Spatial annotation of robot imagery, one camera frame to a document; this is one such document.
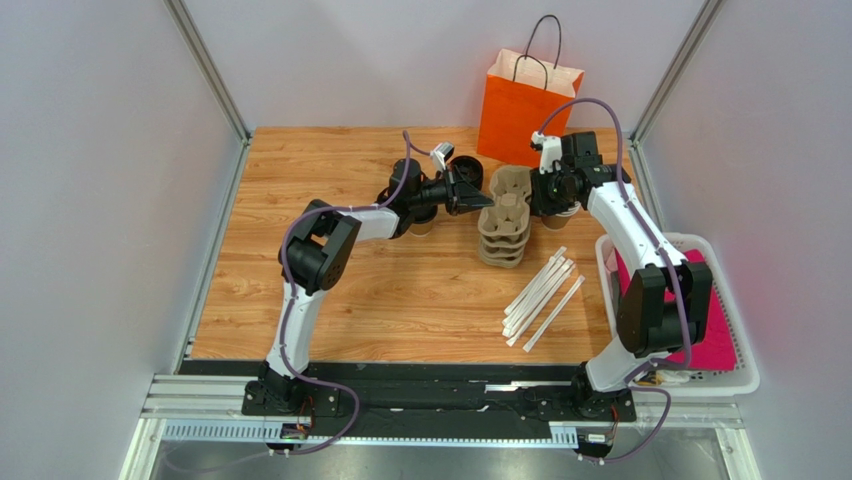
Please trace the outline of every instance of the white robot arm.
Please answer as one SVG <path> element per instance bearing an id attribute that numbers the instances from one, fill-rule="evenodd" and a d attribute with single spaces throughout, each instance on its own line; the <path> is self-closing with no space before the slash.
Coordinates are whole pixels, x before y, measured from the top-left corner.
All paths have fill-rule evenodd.
<path id="1" fill-rule="evenodd" d="M 610 399 L 625 391 L 631 380 L 628 375 L 635 368 L 649 359 L 683 348 L 677 309 L 674 302 L 664 298 L 672 282 L 678 282 L 684 292 L 691 343 L 703 339 L 712 275 L 705 264 L 687 262 L 667 241 L 655 244 L 656 239 L 665 237 L 638 202 L 632 185 L 623 185 L 626 199 L 622 195 L 615 169 L 601 161 L 594 133 L 561 138 L 534 136 L 533 144 L 542 147 L 542 162 L 539 168 L 530 171 L 532 214 L 553 215 L 568 210 L 576 202 L 581 203 L 610 235 L 631 274 L 630 285 L 616 314 L 617 335 L 601 354 L 584 365 L 578 378 L 572 379 L 577 390 L 575 401 L 581 405 L 578 410 L 588 410 L 589 416 L 594 416 L 599 414 L 595 409 L 604 408 L 602 405 L 608 405 Z M 391 188 L 395 187 L 395 182 L 402 181 L 399 166 L 397 164 L 391 177 Z M 294 235 L 288 245 L 282 245 L 281 254 L 287 255 L 297 283 L 295 304 L 284 332 L 283 351 L 297 372 L 308 367 L 308 351 L 320 306 L 329 289 L 339 280 L 355 243 L 396 238 L 412 222 L 431 218 L 431 209 L 437 209 L 440 203 L 445 203 L 447 210 L 454 214 L 489 204 L 479 187 L 461 177 L 458 171 L 450 168 L 443 176 L 439 171 L 435 181 L 423 181 L 417 164 L 405 179 L 406 194 L 389 208 L 377 205 L 361 211 L 338 210 L 318 217 L 316 224 L 304 226 L 301 234 Z M 319 206 L 325 204 L 315 201 L 309 209 Z M 646 226 L 650 226 L 653 238 Z M 311 236 L 325 236 L 325 245 L 313 242 Z M 675 265 L 677 278 L 671 278 L 661 251 L 667 253 Z M 286 305 L 293 292 L 287 281 L 284 287 Z M 284 310 L 282 308 L 279 318 L 279 335 L 266 360 L 278 375 L 292 378 L 281 357 L 279 342 L 284 328 Z"/>
<path id="2" fill-rule="evenodd" d="M 378 205 L 373 210 L 343 211 L 340 213 L 360 222 L 355 243 L 378 238 L 393 238 L 399 225 L 399 215 L 389 208 L 379 208 Z M 316 324 L 322 301 L 328 295 L 328 292 L 329 290 L 319 289 L 309 295 L 304 286 L 296 285 L 296 301 L 291 310 L 290 318 L 287 320 L 287 330 L 284 332 L 284 343 L 286 345 L 284 350 L 287 354 L 287 360 L 290 361 L 290 365 L 298 372 L 303 372 L 308 368 L 308 351 L 311 345 L 311 337 L 314 334 L 314 325 Z M 290 282 L 285 280 L 285 306 L 290 301 L 291 295 Z M 275 342 L 266 356 L 266 362 L 279 375 L 292 376 L 281 358 L 280 332 L 284 327 L 284 312 L 285 308 L 282 307 L 281 314 L 278 317 L 278 334 L 275 336 Z"/>

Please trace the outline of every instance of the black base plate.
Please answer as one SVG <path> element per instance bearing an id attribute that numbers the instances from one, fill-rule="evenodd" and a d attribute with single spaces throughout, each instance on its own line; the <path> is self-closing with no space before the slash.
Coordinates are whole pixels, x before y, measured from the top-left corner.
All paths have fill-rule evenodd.
<path id="1" fill-rule="evenodd" d="M 185 361 L 179 373 L 195 375 L 257 375 L 257 362 Z M 342 383 L 358 393 L 359 420 L 350 436 L 534 439 L 550 438 L 549 421 L 611 422 L 610 411 L 597 418 L 572 408 L 571 386 L 547 385 L 514 391 L 485 391 L 487 384 L 513 381 L 566 382 L 576 365 L 483 365 L 422 363 L 312 363 L 309 377 Z M 247 385 L 243 414 L 296 414 L 282 403 L 258 402 L 263 384 Z M 315 435 L 332 435 L 354 412 L 353 399 L 335 389 L 302 385 L 316 407 Z M 620 422 L 633 422 L 636 412 L 629 393 L 614 401 Z"/>

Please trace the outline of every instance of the gray wall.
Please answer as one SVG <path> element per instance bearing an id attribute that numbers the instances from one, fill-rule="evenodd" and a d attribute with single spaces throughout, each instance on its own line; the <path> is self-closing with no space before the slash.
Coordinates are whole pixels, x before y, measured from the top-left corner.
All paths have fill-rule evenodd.
<path id="1" fill-rule="evenodd" d="M 0 476 L 116 478 L 238 144 L 162 2 L 2 12 Z"/>
<path id="2" fill-rule="evenodd" d="M 762 383 L 764 478 L 849 478 L 852 4 L 727 2 L 646 146 L 663 216 L 709 239 Z"/>
<path id="3" fill-rule="evenodd" d="M 564 27 L 562 60 L 586 70 L 580 92 L 632 128 L 701 0 L 188 0 L 251 127 L 478 125 L 485 72 L 522 50 L 541 15 Z M 556 28 L 531 49 L 552 61 Z M 581 107 L 573 125 L 611 126 Z"/>
<path id="4" fill-rule="evenodd" d="M 627 453 L 647 432 L 618 426 L 612 456 Z M 725 461 L 712 429 L 665 429 L 629 462 L 600 468 L 578 462 L 568 449 L 335 445 L 288 459 L 259 458 L 209 475 L 178 473 L 212 468 L 263 451 L 253 443 L 163 442 L 153 480 L 727 480 Z"/>

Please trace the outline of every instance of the wooden table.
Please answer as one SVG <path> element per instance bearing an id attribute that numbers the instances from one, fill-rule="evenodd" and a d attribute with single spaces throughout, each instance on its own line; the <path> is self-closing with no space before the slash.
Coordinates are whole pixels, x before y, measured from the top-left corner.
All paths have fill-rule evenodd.
<path id="1" fill-rule="evenodd" d="M 423 149 L 441 141 L 456 155 L 474 155 L 486 172 L 501 163 L 476 155 L 475 128 L 412 128 Z M 596 129 L 606 163 L 615 162 L 612 129 Z M 391 165 L 405 154 L 400 128 L 260 128 L 257 130 L 192 358 L 264 358 L 282 301 L 278 248 L 290 222 L 314 198 L 361 205 L 387 186 Z M 429 160 L 416 156 L 427 167 Z M 479 213 L 441 209 L 426 237 L 358 244 L 317 320 L 311 359 L 578 363 L 609 342 L 594 244 L 604 231 L 581 211 L 558 232 L 533 219 L 524 259 L 513 269 L 482 263 Z M 577 269 L 512 348 L 501 335 L 505 308 L 559 248 Z M 586 282 L 535 348 L 521 348 L 578 275 Z"/>

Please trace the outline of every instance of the cable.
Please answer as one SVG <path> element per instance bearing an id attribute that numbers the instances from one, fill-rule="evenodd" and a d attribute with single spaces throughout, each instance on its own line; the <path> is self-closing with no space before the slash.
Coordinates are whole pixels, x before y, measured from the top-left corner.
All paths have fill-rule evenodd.
<path id="1" fill-rule="evenodd" d="M 563 110 L 565 110 L 566 108 L 569 108 L 573 105 L 576 105 L 578 103 L 594 103 L 596 105 L 599 105 L 599 106 L 603 107 L 603 109 L 606 110 L 607 113 L 609 113 L 609 116 L 612 118 L 612 123 L 613 123 L 613 126 L 615 127 L 616 142 L 617 142 L 617 144 L 616 144 L 617 151 L 616 151 L 616 157 L 615 157 L 616 158 L 616 160 L 615 160 L 615 179 L 616 179 L 616 182 L 618 184 L 618 190 L 621 193 L 621 198 L 626 202 L 628 209 L 633 214 L 633 216 L 636 218 L 636 221 L 639 223 L 639 225 L 642 227 L 642 230 L 645 232 L 645 235 L 647 235 L 648 238 L 651 239 L 651 242 L 654 244 L 654 248 L 657 249 L 657 253 L 659 253 L 660 256 L 662 257 L 663 262 L 666 264 L 666 270 L 669 272 L 669 276 L 670 276 L 671 281 L 672 281 L 672 288 L 673 288 L 674 294 L 675 294 L 675 302 L 677 303 L 678 318 L 680 320 L 681 339 L 683 340 L 683 345 L 684 345 L 684 348 L 683 348 L 684 349 L 684 354 L 683 354 L 683 360 L 684 361 L 682 363 L 677 363 L 677 362 L 671 362 L 671 361 L 665 360 L 665 359 L 658 359 L 658 360 L 654 360 L 653 362 L 658 363 L 658 364 L 663 364 L 663 365 L 665 365 L 669 368 L 672 368 L 672 369 L 688 368 L 689 364 L 692 362 L 692 342 L 690 341 L 690 338 L 689 338 L 689 326 L 687 325 L 687 321 L 686 321 L 686 308 L 684 307 L 684 304 L 683 304 L 683 293 L 680 290 L 680 284 L 677 282 L 677 272 L 675 271 L 674 264 L 672 263 L 671 257 L 669 257 L 669 255 L 668 255 L 668 253 L 666 253 L 665 249 L 662 248 L 662 242 L 654 234 L 653 229 L 648 224 L 648 222 L 645 221 L 645 217 L 642 216 L 642 214 L 639 212 L 639 209 L 636 207 L 636 205 L 634 205 L 633 202 L 630 201 L 630 195 L 627 193 L 627 187 L 624 184 L 624 175 L 623 175 L 623 172 L 624 172 L 624 139 L 621 136 L 621 122 L 618 121 L 618 116 L 615 114 L 615 110 L 613 110 L 612 107 L 610 107 L 606 102 L 604 102 L 603 100 L 598 100 L 597 98 L 577 98 L 577 99 L 571 100 L 568 103 L 563 104 L 562 106 L 560 106 L 559 108 L 554 110 L 550 114 L 550 116 L 548 116 L 544 120 L 544 123 L 541 124 L 541 128 L 538 129 L 538 133 L 542 134 L 544 132 L 544 129 L 547 128 L 547 125 L 550 124 L 550 122 L 557 115 L 559 115 Z"/>
<path id="2" fill-rule="evenodd" d="M 623 178 L 624 177 L 623 176 L 623 173 L 624 173 L 624 139 L 622 138 L 622 135 L 621 135 L 621 123 L 618 121 L 618 116 L 616 116 L 615 111 L 612 109 L 612 107 L 607 105 L 606 102 L 604 102 L 602 100 L 598 100 L 597 98 L 577 98 L 575 100 L 571 100 L 570 102 L 563 104 L 562 106 L 560 106 L 559 108 L 554 110 L 553 113 L 551 113 L 550 116 L 548 116 L 547 119 L 545 119 L 544 123 L 541 124 L 541 128 L 538 129 L 538 133 L 542 134 L 542 132 L 544 132 L 544 129 L 547 128 L 547 125 L 551 122 L 551 120 L 553 120 L 554 117 L 556 117 L 556 115 L 559 115 L 559 113 L 562 112 L 563 110 L 565 110 L 566 108 L 569 108 L 572 105 L 576 105 L 578 103 L 594 103 L 596 105 L 599 105 L 599 106 L 603 107 L 604 110 L 607 111 L 607 113 L 609 113 L 610 117 L 612 117 L 612 123 L 613 123 L 613 126 L 615 127 L 615 134 L 616 134 L 616 141 L 617 141 L 616 148 L 618 149 L 617 152 L 616 152 L 616 161 L 615 161 L 615 178 L 616 178 L 616 181 L 618 183 L 618 190 L 621 193 L 621 198 L 627 204 L 628 209 L 633 214 L 633 216 L 636 218 L 636 221 L 642 227 L 642 230 L 645 232 L 645 234 L 648 236 L 648 238 L 651 239 L 651 242 L 654 244 L 654 248 L 656 248 L 657 253 L 663 259 L 663 262 L 666 265 L 666 270 L 669 273 L 669 278 L 671 279 L 671 282 L 672 282 L 672 289 L 674 290 L 674 294 L 675 294 L 675 303 L 677 304 L 678 320 L 680 321 L 681 339 L 682 339 L 683 345 L 684 345 L 684 347 L 683 347 L 684 354 L 683 354 L 683 362 L 682 363 L 672 362 L 672 361 L 666 360 L 666 359 L 648 360 L 647 362 L 645 362 L 645 363 L 639 365 L 638 367 L 634 368 L 633 370 L 631 370 L 630 373 L 628 373 L 627 376 L 624 377 L 624 382 L 629 385 L 630 382 L 632 382 L 638 375 L 649 371 L 651 368 L 656 368 L 659 365 L 664 365 L 664 366 L 667 366 L 671 369 L 686 369 L 686 368 L 689 368 L 689 364 L 692 362 L 692 341 L 689 338 L 689 325 L 686 321 L 686 308 L 684 307 L 684 303 L 683 303 L 683 292 L 680 289 L 680 283 L 678 282 L 677 271 L 675 271 L 674 263 L 672 262 L 671 257 L 669 257 L 668 253 L 663 248 L 662 242 L 654 234 L 653 229 L 648 224 L 648 222 L 645 221 L 645 218 L 639 212 L 639 208 L 636 207 L 636 205 L 633 204 L 633 202 L 630 200 L 630 195 L 627 193 L 627 187 L 624 184 L 624 178 Z M 657 422 L 657 425 L 654 427 L 654 429 L 651 431 L 651 433 L 647 437 L 645 437 L 645 440 L 643 440 L 642 443 L 637 445 L 636 448 L 634 448 L 630 452 L 628 452 L 624 455 L 621 455 L 619 457 L 611 458 L 611 459 L 589 457 L 589 460 L 592 461 L 593 463 L 598 463 L 598 464 L 603 465 L 605 463 L 617 463 L 617 462 L 621 462 L 621 461 L 629 460 L 629 459 L 633 458 L 636 454 L 641 452 L 645 448 L 645 446 L 647 446 L 651 442 L 651 440 L 654 439 L 654 437 L 657 436 L 657 433 L 660 431 L 660 429 L 663 426 L 663 423 L 666 421 L 666 417 L 668 416 L 669 409 L 671 409 L 671 405 L 672 405 L 672 397 L 669 394 L 669 392 L 667 392 L 667 391 L 665 391 L 661 388 L 636 387 L 636 386 L 629 387 L 629 388 L 632 392 L 654 392 L 654 393 L 660 393 L 662 395 L 665 395 L 666 406 L 665 406 L 665 409 L 663 410 L 663 414 L 660 416 L 660 421 Z"/>
<path id="3" fill-rule="evenodd" d="M 209 467 L 209 468 L 195 469 L 195 468 L 179 467 L 179 466 L 175 465 L 174 463 L 172 463 L 171 460 L 169 460 L 168 455 L 166 455 L 166 456 L 163 457 L 163 465 L 169 467 L 169 469 L 174 470 L 178 473 L 194 473 L 196 475 L 205 475 L 205 474 L 208 474 L 208 473 L 218 472 L 219 470 L 225 470 L 226 468 L 235 467 L 235 466 L 237 466 L 241 463 L 245 463 L 245 462 L 248 462 L 248 461 L 251 461 L 251 460 L 256 460 L 258 458 L 268 457 L 268 456 L 269 456 L 269 450 L 266 450 L 266 451 L 263 451 L 261 453 L 254 453 L 252 455 L 247 455 L 243 458 L 238 458 L 234 461 L 225 463 L 223 465 L 218 465 L 218 466 Z"/>
<path id="4" fill-rule="evenodd" d="M 610 441 L 615 441 L 615 434 L 618 433 L 618 409 L 615 408 L 615 405 L 610 406 L 612 409 L 612 428 L 609 429 L 607 435 L 610 437 Z"/>
<path id="5" fill-rule="evenodd" d="M 292 236 L 293 230 L 295 229 L 295 227 L 297 225 L 299 225 L 301 222 L 304 222 L 304 221 L 306 221 L 307 219 L 309 219 L 313 216 L 320 215 L 320 214 L 327 213 L 327 212 L 333 212 L 333 211 L 360 212 L 360 211 L 367 211 L 367 210 L 385 208 L 388 205 L 390 205 L 391 202 L 393 202 L 396 199 L 396 197 L 399 196 L 400 192 L 402 191 L 403 185 L 405 184 L 404 179 L 408 177 L 408 170 L 409 170 L 409 166 L 411 164 L 411 150 L 415 150 L 416 152 L 420 152 L 420 153 L 424 152 L 423 150 L 420 150 L 419 148 L 417 148 L 417 147 L 415 147 L 414 145 L 411 144 L 411 139 L 408 136 L 407 130 L 402 131 L 402 136 L 405 139 L 405 167 L 403 167 L 403 171 L 402 171 L 403 181 L 401 181 L 399 183 L 399 185 L 397 185 L 396 189 L 388 197 L 387 200 L 385 200 L 384 202 L 382 202 L 379 205 L 369 205 L 369 206 L 363 206 L 363 207 L 321 207 L 321 208 L 317 208 L 315 210 L 305 212 L 299 218 L 297 218 L 295 221 L 293 221 L 293 223 L 290 224 L 290 227 L 287 228 L 287 232 L 284 234 L 284 240 L 283 240 L 284 248 L 281 249 L 282 255 L 280 257 L 280 261 L 281 261 L 281 266 L 284 270 L 284 277 L 286 279 L 285 281 L 289 282 L 290 292 L 291 292 L 290 299 L 289 299 L 289 301 L 286 302 L 286 307 L 284 308 L 284 311 L 283 311 L 283 314 L 282 314 L 281 333 L 279 334 L 279 338 L 278 338 L 278 341 L 281 344 L 281 358 L 284 361 L 284 366 L 287 368 L 287 370 L 290 372 L 290 374 L 293 375 L 294 378 L 298 378 L 299 380 L 302 380 L 303 382 L 311 383 L 311 384 L 318 385 L 318 386 L 321 386 L 321 387 L 336 388 L 336 389 L 342 390 L 342 391 L 346 392 L 349 396 L 351 396 L 352 399 L 355 401 L 355 407 L 354 407 L 353 412 L 352 412 L 352 417 L 349 419 L 349 421 L 346 423 L 346 425 L 339 432 L 332 435 L 331 438 L 320 443 L 319 445 L 315 445 L 313 447 L 310 447 L 310 448 L 307 448 L 307 449 L 304 449 L 304 450 L 293 450 L 292 452 L 290 452 L 290 455 L 306 455 L 306 454 L 309 454 L 309 453 L 318 452 L 320 450 L 328 448 L 333 443 L 338 441 L 341 437 L 343 437 L 343 435 L 346 434 L 346 432 L 349 431 L 350 428 L 352 428 L 352 425 L 355 423 L 355 420 L 358 418 L 358 414 L 361 411 L 361 399 L 358 398 L 358 394 L 355 393 L 354 390 L 352 390 L 351 388 L 349 388 L 345 385 L 341 385 L 339 383 L 334 383 L 334 382 L 326 382 L 326 381 L 318 380 L 318 379 L 315 379 L 315 378 L 310 378 L 306 375 L 301 374 L 300 372 L 297 372 L 296 369 L 294 369 L 293 366 L 290 364 L 290 361 L 287 359 L 287 353 L 285 351 L 285 348 L 287 347 L 287 345 L 285 343 L 285 338 L 286 338 L 285 332 L 287 330 L 287 321 L 290 318 L 290 312 L 293 310 L 293 306 L 294 306 L 295 301 L 296 301 L 296 291 L 297 291 L 297 288 L 296 288 L 297 285 L 296 285 L 295 277 L 293 277 L 293 274 L 290 271 L 290 265 L 287 262 L 287 254 L 286 254 L 287 244 L 290 241 L 290 237 Z"/>
<path id="6" fill-rule="evenodd" d="M 412 144 L 412 143 L 411 143 L 411 142 L 407 139 L 407 138 L 408 138 L 408 131 L 407 131 L 407 130 L 403 130 L 403 131 L 402 131 L 402 134 L 403 134 L 403 136 L 405 136 L 405 137 L 406 137 L 406 142 L 408 142 L 408 146 L 409 146 L 409 147 L 411 147 L 411 149 L 412 149 L 412 150 L 414 150 L 415 152 L 419 153 L 420 155 L 426 155 L 427 157 L 432 155 L 430 152 L 427 152 L 426 150 L 421 150 L 421 149 L 419 149 L 419 148 L 415 147 L 415 146 L 414 146 L 414 144 Z"/>
<path id="7" fill-rule="evenodd" d="M 663 414 L 660 415 L 660 421 L 657 422 L 657 424 L 654 426 L 654 429 L 651 430 L 651 433 L 648 434 L 648 436 L 645 437 L 644 440 L 642 440 L 642 443 L 640 443 L 633 450 L 630 450 L 629 452 L 625 453 L 624 455 L 619 455 L 619 456 L 614 457 L 614 458 L 606 458 L 606 459 L 579 455 L 577 457 L 579 460 L 589 460 L 591 463 L 596 463 L 598 465 L 606 465 L 607 463 L 626 462 L 627 460 L 630 460 L 631 458 L 638 455 L 639 452 L 644 450 L 645 447 L 647 447 L 648 444 L 651 443 L 651 440 L 653 440 L 654 437 L 657 436 L 657 433 L 660 432 L 660 429 L 663 428 L 663 423 L 665 423 L 666 418 L 669 416 L 669 410 L 671 410 L 671 407 L 672 407 L 672 396 L 671 396 L 671 394 L 669 394 L 669 392 L 667 392 L 666 390 L 663 390 L 662 388 L 655 388 L 655 387 L 630 387 L 630 390 L 633 391 L 633 392 L 659 393 L 660 395 L 663 395 L 663 396 L 666 397 L 666 406 L 663 408 Z"/>
<path id="8" fill-rule="evenodd" d="M 311 418 L 311 428 L 314 427 L 314 425 L 316 423 L 316 419 L 314 418 L 314 397 L 308 395 L 307 398 L 305 398 L 305 400 L 302 401 L 302 408 L 299 409 L 299 415 L 296 417 L 296 431 L 304 434 L 305 438 L 307 438 L 308 435 L 310 435 L 311 431 L 310 431 L 310 429 L 305 428 L 305 426 L 302 425 L 302 414 L 305 413 L 305 406 L 307 406 L 309 400 L 310 400 L 310 404 L 311 404 L 311 411 L 310 411 L 310 415 L 309 415 L 310 418 Z"/>

